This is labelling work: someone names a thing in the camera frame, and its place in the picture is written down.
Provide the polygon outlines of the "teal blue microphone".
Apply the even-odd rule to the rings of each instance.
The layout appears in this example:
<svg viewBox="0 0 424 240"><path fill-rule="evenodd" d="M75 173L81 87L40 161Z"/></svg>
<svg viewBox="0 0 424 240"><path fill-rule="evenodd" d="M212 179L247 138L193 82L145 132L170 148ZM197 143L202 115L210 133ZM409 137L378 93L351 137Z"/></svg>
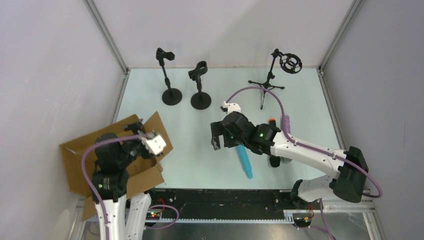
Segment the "teal blue microphone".
<svg viewBox="0 0 424 240"><path fill-rule="evenodd" d="M242 145L238 145L236 147L236 150L237 150L237 154L238 154L239 159L240 159L241 167L242 167L245 175L247 176L248 179L252 179L253 178L253 172L252 172L252 167L251 167L251 164L250 164L249 157L247 155L246 148Z"/></svg>

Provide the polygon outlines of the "black orange-ring microphone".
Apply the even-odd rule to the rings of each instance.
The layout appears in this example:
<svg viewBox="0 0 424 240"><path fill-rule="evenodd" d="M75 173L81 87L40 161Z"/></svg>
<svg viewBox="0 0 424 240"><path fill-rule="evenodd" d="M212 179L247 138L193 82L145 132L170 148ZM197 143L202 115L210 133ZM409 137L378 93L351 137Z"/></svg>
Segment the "black orange-ring microphone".
<svg viewBox="0 0 424 240"><path fill-rule="evenodd" d="M274 127L277 126L275 118L270 118L268 123L271 126L274 126ZM278 168L281 165L281 158L279 156L270 155L268 158L268 161L272 168Z"/></svg>

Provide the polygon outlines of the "purple glitter microphone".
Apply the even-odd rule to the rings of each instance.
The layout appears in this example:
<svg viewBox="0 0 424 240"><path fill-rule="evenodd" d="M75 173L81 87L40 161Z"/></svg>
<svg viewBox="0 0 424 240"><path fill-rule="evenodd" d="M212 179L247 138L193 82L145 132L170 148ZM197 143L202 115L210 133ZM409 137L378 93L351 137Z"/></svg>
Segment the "purple glitter microphone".
<svg viewBox="0 0 424 240"><path fill-rule="evenodd" d="M286 133L291 134L291 121L288 115L284 115L281 118L281 125Z"/></svg>

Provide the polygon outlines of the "black round-base mic stand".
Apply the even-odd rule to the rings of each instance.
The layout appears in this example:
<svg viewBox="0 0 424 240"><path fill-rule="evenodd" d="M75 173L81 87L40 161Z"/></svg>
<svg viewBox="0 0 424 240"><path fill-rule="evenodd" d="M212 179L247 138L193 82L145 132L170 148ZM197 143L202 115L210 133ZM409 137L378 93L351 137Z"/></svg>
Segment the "black round-base mic stand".
<svg viewBox="0 0 424 240"><path fill-rule="evenodd" d="M158 47L156 50L155 57L158 60L159 65L162 69L164 75L164 82L167 87L167 90L163 92L161 99L163 103L168 106L177 105L182 100L182 93L179 89L171 87L171 81L167 75L165 68L165 59L168 61L173 61L175 59L175 54L171 51L164 51L162 48Z"/></svg>

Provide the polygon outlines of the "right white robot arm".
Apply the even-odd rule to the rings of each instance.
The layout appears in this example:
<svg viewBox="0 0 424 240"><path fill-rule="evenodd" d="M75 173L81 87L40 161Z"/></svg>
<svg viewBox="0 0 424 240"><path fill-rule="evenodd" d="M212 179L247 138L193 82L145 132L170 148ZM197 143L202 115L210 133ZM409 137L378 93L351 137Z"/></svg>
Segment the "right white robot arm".
<svg viewBox="0 0 424 240"><path fill-rule="evenodd" d="M257 155L287 158L324 173L310 180L297 180L290 197L296 204L338 197L350 203L362 200L368 167L360 149L330 150L308 145L284 133L274 123L254 125L240 112L231 112L221 121L212 122L211 145L215 150L244 146Z"/></svg>

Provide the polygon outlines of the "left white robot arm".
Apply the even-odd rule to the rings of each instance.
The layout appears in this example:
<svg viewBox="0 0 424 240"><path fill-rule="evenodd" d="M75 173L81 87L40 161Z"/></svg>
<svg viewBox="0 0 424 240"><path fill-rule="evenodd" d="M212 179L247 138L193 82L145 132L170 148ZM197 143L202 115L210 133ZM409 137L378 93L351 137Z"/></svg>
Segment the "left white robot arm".
<svg viewBox="0 0 424 240"><path fill-rule="evenodd" d="M124 130L131 131L132 135L118 137L112 132L104 133L83 154L87 157L94 151L97 158L87 183L92 191L102 240L122 240L126 236L139 235L135 222L130 222L128 227L125 224L130 179L127 168L139 157L151 159L161 156L167 146L161 134L145 132L140 121L128 124Z"/></svg>

